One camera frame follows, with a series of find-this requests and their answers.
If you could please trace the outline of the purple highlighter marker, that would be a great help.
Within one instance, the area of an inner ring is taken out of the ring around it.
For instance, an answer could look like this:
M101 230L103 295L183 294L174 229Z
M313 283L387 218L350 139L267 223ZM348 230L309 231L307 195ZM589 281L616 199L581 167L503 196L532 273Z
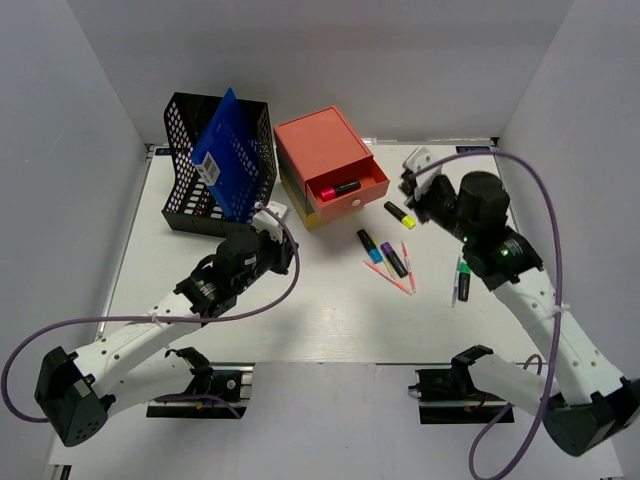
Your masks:
M392 269L399 278L405 278L408 276L407 268L404 262L400 259L396 251L393 249L389 242L384 242L380 245L381 251L385 259L389 262Z

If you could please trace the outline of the pink highlighter marker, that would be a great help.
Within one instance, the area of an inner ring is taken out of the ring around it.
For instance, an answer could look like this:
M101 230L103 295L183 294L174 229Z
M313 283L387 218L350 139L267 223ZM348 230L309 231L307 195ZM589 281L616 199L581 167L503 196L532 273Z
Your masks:
M335 184L331 187L327 187L326 189L323 189L320 192L320 198L324 202L328 202L333 199L336 199L337 197L359 190L360 188L361 188L361 183L359 180L343 182L340 184Z

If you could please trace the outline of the blue plastic folder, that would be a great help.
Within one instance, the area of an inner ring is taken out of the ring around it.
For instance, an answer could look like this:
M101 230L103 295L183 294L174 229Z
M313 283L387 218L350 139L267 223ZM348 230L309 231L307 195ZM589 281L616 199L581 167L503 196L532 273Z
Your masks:
M231 88L193 148L191 162L227 220L249 223L259 190L259 156Z

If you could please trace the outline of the salmon top drawer box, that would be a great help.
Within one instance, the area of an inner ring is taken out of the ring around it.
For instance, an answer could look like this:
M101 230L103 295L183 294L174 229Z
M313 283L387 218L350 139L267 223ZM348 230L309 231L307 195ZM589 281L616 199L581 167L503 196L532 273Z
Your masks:
M373 153L336 106L274 128L278 161L285 162L323 221L331 221L383 198L389 179ZM328 202L327 187L359 180L361 188Z

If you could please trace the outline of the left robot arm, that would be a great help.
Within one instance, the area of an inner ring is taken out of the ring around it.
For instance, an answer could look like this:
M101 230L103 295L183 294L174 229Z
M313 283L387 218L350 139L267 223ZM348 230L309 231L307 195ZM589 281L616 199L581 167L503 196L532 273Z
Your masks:
M204 357L172 342L220 319L265 273L287 274L297 247L289 235L274 238L266 230L236 234L141 319L72 352L49 351L35 400L62 444L84 443L110 417L148 400L205 396L212 377Z

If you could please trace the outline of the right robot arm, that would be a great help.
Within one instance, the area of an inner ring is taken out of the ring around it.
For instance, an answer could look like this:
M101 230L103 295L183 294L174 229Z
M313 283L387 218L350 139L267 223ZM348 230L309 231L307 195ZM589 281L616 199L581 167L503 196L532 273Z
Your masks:
M544 380L474 346L452 360L451 384L461 397L495 394L530 414L565 453L579 457L627 428L639 416L639 382L627 379L556 304L543 261L507 224L510 197L494 174L474 171L453 187L441 171L402 174L405 204L420 222L433 221L463 244L473 274L518 319L548 361L553 376L546 407Z

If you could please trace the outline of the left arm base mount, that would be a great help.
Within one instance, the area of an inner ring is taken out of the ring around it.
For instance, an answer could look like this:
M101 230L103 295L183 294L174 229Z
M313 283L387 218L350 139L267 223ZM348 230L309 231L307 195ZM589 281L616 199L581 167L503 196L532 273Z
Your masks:
M151 419L240 420L248 407L253 384L251 364L212 364L176 399L147 404Z

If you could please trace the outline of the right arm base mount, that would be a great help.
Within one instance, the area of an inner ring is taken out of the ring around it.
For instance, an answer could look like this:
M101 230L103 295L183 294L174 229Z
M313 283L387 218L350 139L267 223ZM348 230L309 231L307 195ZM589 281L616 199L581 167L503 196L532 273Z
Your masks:
M507 405L493 394L463 390L450 368L416 370L408 392L418 401L422 425L486 425Z

